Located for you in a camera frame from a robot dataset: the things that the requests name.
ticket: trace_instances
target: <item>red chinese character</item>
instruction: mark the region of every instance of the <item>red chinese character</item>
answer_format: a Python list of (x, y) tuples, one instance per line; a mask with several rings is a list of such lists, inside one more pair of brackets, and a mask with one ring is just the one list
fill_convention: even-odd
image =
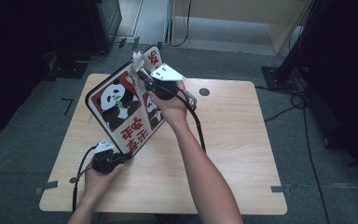
[(130, 126), (128, 126), (121, 133), (122, 133), (122, 135), (121, 135), (122, 138), (124, 138), (124, 140), (127, 140), (127, 138), (131, 138), (131, 134), (133, 133), (133, 130), (130, 128)]
[(144, 126), (142, 123), (142, 119), (138, 119), (136, 117), (133, 118), (133, 124), (131, 125), (133, 130), (140, 130), (142, 126)]
[(131, 139), (130, 142), (126, 145), (126, 147), (128, 147), (130, 151), (134, 151), (136, 150), (136, 148), (138, 148), (138, 143)]
[(143, 143), (143, 141), (146, 139), (146, 137), (149, 135), (149, 133), (145, 130), (141, 130), (139, 133), (136, 134), (138, 136), (138, 140)]
[(150, 62), (155, 65), (156, 63), (158, 63), (158, 58), (157, 58), (157, 53), (155, 50), (150, 52), (150, 55), (147, 56), (147, 58), (150, 60)]

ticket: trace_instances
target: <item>person's right arm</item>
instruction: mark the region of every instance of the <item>person's right arm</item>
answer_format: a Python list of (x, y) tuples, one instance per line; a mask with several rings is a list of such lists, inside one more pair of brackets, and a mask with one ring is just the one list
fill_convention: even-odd
[[(178, 82), (184, 89), (183, 82)], [(202, 223), (243, 223), (234, 195), (225, 178), (202, 150), (186, 121), (186, 107), (173, 98), (161, 101), (149, 92), (172, 127), (183, 157), (188, 185)]]

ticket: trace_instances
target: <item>person's left hand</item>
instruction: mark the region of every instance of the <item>person's left hand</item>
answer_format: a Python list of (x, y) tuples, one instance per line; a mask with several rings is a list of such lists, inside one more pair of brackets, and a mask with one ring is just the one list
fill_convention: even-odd
[(94, 169), (86, 171), (85, 192), (82, 201), (95, 205), (105, 194), (112, 180), (121, 173), (123, 164), (118, 165), (111, 173), (101, 174)]

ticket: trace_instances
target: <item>panda face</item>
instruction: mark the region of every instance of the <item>panda face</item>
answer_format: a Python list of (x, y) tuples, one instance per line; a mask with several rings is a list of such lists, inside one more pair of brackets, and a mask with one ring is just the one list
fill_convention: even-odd
[(108, 110), (117, 104), (123, 98), (126, 89), (121, 84), (112, 84), (108, 86), (101, 96), (101, 109)]
[(152, 112), (154, 109), (157, 109), (157, 105), (155, 105), (152, 100), (150, 99), (150, 96), (147, 96), (147, 112)]

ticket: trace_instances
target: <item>wooden tabletop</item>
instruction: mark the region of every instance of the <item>wooden tabletop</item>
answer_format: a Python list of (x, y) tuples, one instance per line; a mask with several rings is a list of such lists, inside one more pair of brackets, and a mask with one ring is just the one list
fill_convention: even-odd
[[(86, 94), (108, 75), (90, 75), (69, 125), (49, 178), (58, 180), (55, 189), (46, 189), (40, 208), (44, 211), (72, 211), (78, 166), (90, 148), (109, 139), (87, 109)], [(193, 79), (186, 88), (196, 96), (208, 156), (230, 185), (242, 214), (283, 215), (287, 211), (269, 137), (255, 93), (248, 81)], [(202, 88), (208, 96), (200, 95)], [(198, 138), (190, 114), (189, 126)], [(84, 178), (78, 184), (78, 202), (84, 193)], [(112, 183), (97, 212), (196, 214), (187, 184), (185, 167), (172, 129), (162, 124)]]

